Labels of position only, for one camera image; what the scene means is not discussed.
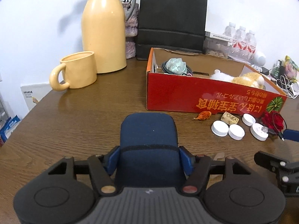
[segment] stuffed animal toy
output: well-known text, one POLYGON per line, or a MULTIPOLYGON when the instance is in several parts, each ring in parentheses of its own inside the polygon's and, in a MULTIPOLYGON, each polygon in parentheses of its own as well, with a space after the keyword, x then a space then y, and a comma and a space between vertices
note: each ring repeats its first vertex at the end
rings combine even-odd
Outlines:
POLYGON ((220 70, 215 70, 214 74, 211 75, 210 79, 232 82, 240 85, 259 88, 259 89, 263 89, 265 83, 263 76, 261 76, 259 73, 256 72, 249 72, 240 77, 232 77, 230 75, 220 72, 220 70))

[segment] wood grain tabletop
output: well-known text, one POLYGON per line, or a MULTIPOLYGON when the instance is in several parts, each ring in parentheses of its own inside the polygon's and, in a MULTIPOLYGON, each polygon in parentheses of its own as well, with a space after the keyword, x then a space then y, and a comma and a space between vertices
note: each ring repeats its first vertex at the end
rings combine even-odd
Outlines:
MULTIPOLYGON (((119 145, 124 118, 146 110, 146 62, 128 60, 118 72, 98 75, 97 81, 82 89, 51 91, 23 119, 0 149, 0 223, 19 223, 13 210, 17 190, 62 157, 75 160, 106 154, 119 145)), ((282 109, 288 127, 299 130, 299 98, 288 99, 282 109)), ((176 123, 178 141, 192 154, 213 157, 217 152, 234 156, 275 183, 274 174, 257 166, 254 154, 265 151, 290 161, 299 161, 299 143, 280 139, 256 140, 250 128, 235 141, 217 137, 210 127, 221 114, 206 121, 192 120, 197 114, 167 112, 176 123)), ((281 224, 299 223, 299 198, 288 198, 281 224)))

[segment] snack bag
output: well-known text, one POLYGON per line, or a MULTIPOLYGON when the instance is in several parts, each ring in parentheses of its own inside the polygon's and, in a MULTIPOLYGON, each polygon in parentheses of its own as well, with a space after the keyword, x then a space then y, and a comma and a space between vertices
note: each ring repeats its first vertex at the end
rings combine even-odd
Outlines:
POLYGON ((285 68, 286 68, 285 71, 286 77, 290 80, 295 80, 297 77, 298 66, 287 55, 285 57, 285 68))
POLYGON ((6 142, 11 133, 20 123, 20 118, 16 115, 15 117, 9 117, 4 126, 0 129, 0 137, 3 142, 6 142))

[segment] red cardboard box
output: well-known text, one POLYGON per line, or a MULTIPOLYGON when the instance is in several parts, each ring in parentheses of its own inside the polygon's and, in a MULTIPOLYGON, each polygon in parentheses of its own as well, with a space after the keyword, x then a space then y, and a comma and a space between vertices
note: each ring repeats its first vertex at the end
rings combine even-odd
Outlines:
POLYGON ((212 114, 229 112, 261 117, 265 110, 280 111, 286 100, 284 92, 265 78, 265 90, 209 79, 219 69, 237 77, 257 72, 250 66, 210 55, 152 48, 147 64, 147 109, 212 114), (170 58, 182 58, 195 72, 191 76, 164 74, 161 64, 170 58))

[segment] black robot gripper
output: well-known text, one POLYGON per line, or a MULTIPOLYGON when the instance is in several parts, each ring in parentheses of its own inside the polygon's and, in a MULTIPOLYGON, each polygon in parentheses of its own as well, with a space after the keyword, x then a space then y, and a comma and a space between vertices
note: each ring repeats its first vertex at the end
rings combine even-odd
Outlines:
POLYGON ((276 174, 278 187, 286 197, 299 197, 299 162, 259 151, 254 157, 255 163, 276 174))
POLYGON ((276 224, 285 196, 238 159, 186 157, 192 173, 180 187, 115 186, 109 154, 86 161, 63 158, 21 188, 13 206, 22 224, 276 224), (76 180, 89 174, 92 188, 76 180), (223 179, 210 186, 211 174, 223 179))

